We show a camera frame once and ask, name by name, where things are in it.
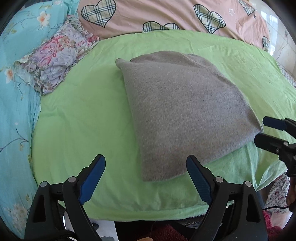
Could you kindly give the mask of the beige knit sweater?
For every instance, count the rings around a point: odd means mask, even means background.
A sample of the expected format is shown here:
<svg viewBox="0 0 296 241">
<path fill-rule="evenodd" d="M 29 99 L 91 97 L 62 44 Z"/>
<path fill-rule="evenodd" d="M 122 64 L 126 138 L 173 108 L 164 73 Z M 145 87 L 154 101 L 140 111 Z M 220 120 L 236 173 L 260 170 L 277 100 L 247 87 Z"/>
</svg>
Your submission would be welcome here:
<svg viewBox="0 0 296 241">
<path fill-rule="evenodd" d="M 239 88 L 207 59 L 160 51 L 116 60 L 125 83 L 144 181 L 186 172 L 253 141 L 263 131 Z"/>
</svg>

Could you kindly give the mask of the pink heart pattern quilt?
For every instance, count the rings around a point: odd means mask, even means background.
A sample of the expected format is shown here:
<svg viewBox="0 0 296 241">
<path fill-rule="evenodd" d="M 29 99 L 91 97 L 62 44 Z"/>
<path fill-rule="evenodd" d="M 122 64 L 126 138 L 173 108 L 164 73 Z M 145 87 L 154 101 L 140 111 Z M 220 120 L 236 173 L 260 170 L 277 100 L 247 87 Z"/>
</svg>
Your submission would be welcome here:
<svg viewBox="0 0 296 241">
<path fill-rule="evenodd" d="M 131 33 L 189 30 L 269 50 L 267 23 L 248 1 L 80 1 L 77 12 L 83 27 L 102 40 Z"/>
</svg>

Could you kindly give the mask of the floral ruffled pillow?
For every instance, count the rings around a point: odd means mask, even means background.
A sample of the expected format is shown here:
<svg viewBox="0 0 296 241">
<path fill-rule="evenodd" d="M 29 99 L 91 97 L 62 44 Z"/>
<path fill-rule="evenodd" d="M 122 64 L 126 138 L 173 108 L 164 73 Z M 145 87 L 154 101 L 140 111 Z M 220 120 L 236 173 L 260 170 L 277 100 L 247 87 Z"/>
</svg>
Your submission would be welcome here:
<svg viewBox="0 0 296 241">
<path fill-rule="evenodd" d="M 66 75 L 99 42 L 99 37 L 85 30 L 75 15 L 32 53 L 15 61 L 14 71 L 36 92 L 46 95 L 65 80 Z"/>
</svg>

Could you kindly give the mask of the turquoise floral quilt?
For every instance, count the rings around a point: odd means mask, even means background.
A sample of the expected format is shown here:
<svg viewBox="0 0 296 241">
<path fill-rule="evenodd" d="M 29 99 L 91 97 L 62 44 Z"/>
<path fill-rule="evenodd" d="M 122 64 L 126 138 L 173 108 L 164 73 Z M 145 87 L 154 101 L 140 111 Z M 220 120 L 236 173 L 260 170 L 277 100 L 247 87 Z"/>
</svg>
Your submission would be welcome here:
<svg viewBox="0 0 296 241">
<path fill-rule="evenodd" d="M 23 238 L 37 190 L 32 173 L 32 134 L 40 95 L 24 83 L 13 64 L 54 35 L 78 1 L 28 1 L 6 19 L 1 33 L 1 225 Z"/>
</svg>

